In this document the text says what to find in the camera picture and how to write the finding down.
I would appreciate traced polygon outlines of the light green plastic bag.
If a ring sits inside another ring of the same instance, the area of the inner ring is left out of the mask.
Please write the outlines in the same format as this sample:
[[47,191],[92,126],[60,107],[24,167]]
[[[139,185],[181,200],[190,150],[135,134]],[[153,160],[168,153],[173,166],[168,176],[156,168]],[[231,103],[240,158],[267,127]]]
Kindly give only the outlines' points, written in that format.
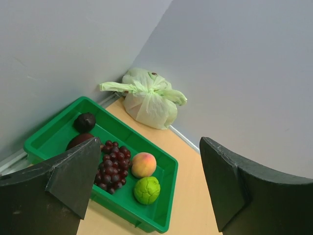
[[168,129],[177,118],[177,106],[187,103],[185,95],[172,89],[164,77],[140,68],[129,69],[121,83],[99,84],[99,90],[122,93],[126,112],[137,122],[159,130]]

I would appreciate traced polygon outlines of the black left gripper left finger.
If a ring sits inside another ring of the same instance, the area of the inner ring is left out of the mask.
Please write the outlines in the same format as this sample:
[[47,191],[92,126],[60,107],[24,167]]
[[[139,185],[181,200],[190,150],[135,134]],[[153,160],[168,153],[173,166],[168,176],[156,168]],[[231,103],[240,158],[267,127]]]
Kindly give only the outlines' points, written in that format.
[[101,157],[91,138],[0,178],[2,235],[75,235],[85,218]]

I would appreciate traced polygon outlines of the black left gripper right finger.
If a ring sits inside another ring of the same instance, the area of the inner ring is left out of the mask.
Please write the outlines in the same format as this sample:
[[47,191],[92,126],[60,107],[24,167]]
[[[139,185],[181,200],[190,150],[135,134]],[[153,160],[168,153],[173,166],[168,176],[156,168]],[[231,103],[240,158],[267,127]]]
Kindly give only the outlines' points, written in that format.
[[283,173],[203,137],[203,171],[224,235],[310,235],[313,181]]

